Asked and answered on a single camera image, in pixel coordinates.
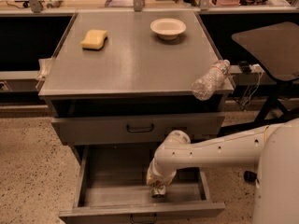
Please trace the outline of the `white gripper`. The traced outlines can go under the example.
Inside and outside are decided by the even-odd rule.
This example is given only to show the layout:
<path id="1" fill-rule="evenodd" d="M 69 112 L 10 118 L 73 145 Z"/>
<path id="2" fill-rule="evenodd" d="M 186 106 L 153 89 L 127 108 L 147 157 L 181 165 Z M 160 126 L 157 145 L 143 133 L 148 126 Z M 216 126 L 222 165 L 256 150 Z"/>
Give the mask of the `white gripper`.
<path id="1" fill-rule="evenodd" d="M 160 166 L 155 159 L 153 159 L 147 171 L 147 184 L 152 186 L 167 186 L 174 179 L 177 171 L 171 167 Z"/>

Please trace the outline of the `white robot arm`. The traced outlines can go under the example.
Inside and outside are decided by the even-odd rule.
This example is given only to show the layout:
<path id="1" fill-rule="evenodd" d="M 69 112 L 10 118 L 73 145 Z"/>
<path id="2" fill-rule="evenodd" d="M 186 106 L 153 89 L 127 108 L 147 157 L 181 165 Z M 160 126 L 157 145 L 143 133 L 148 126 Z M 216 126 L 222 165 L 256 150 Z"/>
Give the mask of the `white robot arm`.
<path id="1" fill-rule="evenodd" d="M 299 224 L 299 119 L 192 143 L 174 130 L 147 172 L 151 192 L 164 195 L 177 170 L 255 164 L 252 224 Z"/>

